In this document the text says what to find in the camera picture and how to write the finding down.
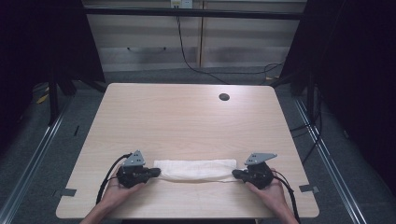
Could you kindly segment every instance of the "human hand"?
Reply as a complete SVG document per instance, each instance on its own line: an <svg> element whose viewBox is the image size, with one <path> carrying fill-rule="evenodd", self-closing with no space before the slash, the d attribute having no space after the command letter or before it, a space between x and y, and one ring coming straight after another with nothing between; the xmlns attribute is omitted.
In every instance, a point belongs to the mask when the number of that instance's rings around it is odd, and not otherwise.
<svg viewBox="0 0 396 224"><path fill-rule="evenodd" d="M110 208L114 209L122 204L130 195L137 192L138 190L142 189L145 184L140 183L137 184L130 189L125 188L122 184L120 184L119 180L117 179L117 171L120 169L120 166L117 167L116 171L110 177L105 195L103 196L100 203L109 206Z"/></svg>
<svg viewBox="0 0 396 224"><path fill-rule="evenodd" d="M274 176L277 176L275 169L272 170ZM246 185L252 192L256 193L260 197L268 209L279 217L282 223L298 223L286 203L282 183L278 179L274 178L271 184L265 189L258 189L249 182L246 182Z"/></svg>
<svg viewBox="0 0 396 224"><path fill-rule="evenodd" d="M117 179L117 171L119 169L120 166L117 167L116 171L110 177L110 180L107 183L105 195L103 196L102 200L91 210L91 212L80 222L80 224L99 223L107 214L125 202L129 196L142 189L146 185L144 183L140 183L131 187L130 189L125 188Z"/></svg>

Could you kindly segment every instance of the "black tape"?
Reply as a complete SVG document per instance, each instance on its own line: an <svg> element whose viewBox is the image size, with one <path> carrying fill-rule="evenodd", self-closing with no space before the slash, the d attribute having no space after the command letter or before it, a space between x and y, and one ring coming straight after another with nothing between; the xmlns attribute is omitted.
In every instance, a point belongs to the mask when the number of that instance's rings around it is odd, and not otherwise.
<svg viewBox="0 0 396 224"><path fill-rule="evenodd" d="M299 186L299 188L300 188L300 192L312 191L312 187L310 185L302 185L302 186Z"/></svg>
<svg viewBox="0 0 396 224"><path fill-rule="evenodd" d="M62 196L74 197L76 194L76 189L60 189L55 190L52 194L52 197L62 198Z"/></svg>
<svg viewBox="0 0 396 224"><path fill-rule="evenodd" d="M302 193L308 192L308 191L312 191L314 194L319 193L319 189L316 186L312 187L310 185L302 185L302 186L299 186L299 188Z"/></svg>

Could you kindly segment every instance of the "wrist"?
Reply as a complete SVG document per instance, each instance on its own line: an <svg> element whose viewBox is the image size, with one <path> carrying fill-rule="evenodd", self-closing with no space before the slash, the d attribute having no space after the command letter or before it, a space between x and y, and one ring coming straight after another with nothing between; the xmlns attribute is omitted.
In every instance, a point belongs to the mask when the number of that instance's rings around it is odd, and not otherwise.
<svg viewBox="0 0 396 224"><path fill-rule="evenodd" d="M112 211L111 204L99 202L91 212L85 216L80 224L96 224L99 223L108 213Z"/></svg>
<svg viewBox="0 0 396 224"><path fill-rule="evenodd" d="M281 223L297 223L294 214L291 212L286 203L279 204L277 207L274 208L273 212L280 219Z"/></svg>
<svg viewBox="0 0 396 224"><path fill-rule="evenodd" d="M96 206L106 215L117 207L117 205L111 201L101 201Z"/></svg>

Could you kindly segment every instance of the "finger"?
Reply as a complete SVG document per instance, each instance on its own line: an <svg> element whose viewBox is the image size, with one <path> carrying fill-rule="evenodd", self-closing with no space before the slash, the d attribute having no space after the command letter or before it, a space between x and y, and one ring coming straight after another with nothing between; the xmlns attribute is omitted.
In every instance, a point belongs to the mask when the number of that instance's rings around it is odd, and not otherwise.
<svg viewBox="0 0 396 224"><path fill-rule="evenodd" d="M120 186L119 179L115 176L108 180L108 186Z"/></svg>
<svg viewBox="0 0 396 224"><path fill-rule="evenodd" d="M246 182L245 185L247 186L248 189L250 189L251 191L253 191L255 193L260 192L260 190L250 182Z"/></svg>
<svg viewBox="0 0 396 224"><path fill-rule="evenodd" d="M278 180L277 178L274 178L269 186L280 186L282 187L282 183L280 182L280 180Z"/></svg>
<svg viewBox="0 0 396 224"><path fill-rule="evenodd" d="M272 172L273 172L274 176L277 176L276 169L275 169L275 168L271 168L271 170L272 170Z"/></svg>
<svg viewBox="0 0 396 224"><path fill-rule="evenodd" d="M117 176L117 172L119 171L121 165L118 165L117 168L114 170L113 174L111 175L111 177L116 177Z"/></svg>
<svg viewBox="0 0 396 224"><path fill-rule="evenodd" d="M138 190L142 189L145 186L146 186L145 183L140 183L140 184L137 184L137 185L131 187L130 189L128 189L128 191L131 191L131 193L137 192Z"/></svg>

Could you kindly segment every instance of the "white cloth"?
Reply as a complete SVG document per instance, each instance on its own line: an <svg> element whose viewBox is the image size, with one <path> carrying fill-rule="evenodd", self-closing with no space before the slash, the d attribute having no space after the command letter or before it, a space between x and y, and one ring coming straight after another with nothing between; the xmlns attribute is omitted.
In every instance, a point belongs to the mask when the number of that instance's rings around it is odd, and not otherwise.
<svg viewBox="0 0 396 224"><path fill-rule="evenodd" d="M160 179L176 182L231 182L236 160L154 161L161 169Z"/></svg>

